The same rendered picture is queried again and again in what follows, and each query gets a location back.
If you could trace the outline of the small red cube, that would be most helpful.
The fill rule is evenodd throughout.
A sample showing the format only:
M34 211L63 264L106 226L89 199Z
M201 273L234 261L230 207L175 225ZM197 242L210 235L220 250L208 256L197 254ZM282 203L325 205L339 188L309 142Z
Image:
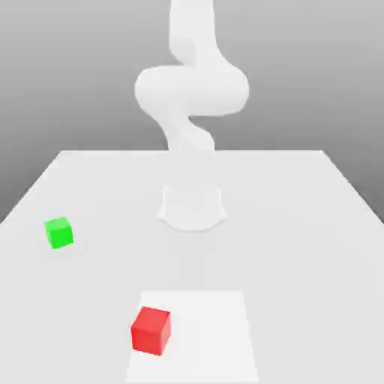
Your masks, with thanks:
M130 327L134 350L161 356L171 336L171 316L167 310L141 307Z

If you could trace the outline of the small green cube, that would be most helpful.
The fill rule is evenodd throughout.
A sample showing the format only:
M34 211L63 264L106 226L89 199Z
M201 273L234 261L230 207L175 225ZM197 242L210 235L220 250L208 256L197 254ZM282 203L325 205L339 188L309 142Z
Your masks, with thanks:
M44 223L46 237L53 249L74 243L71 224L66 217L57 217Z

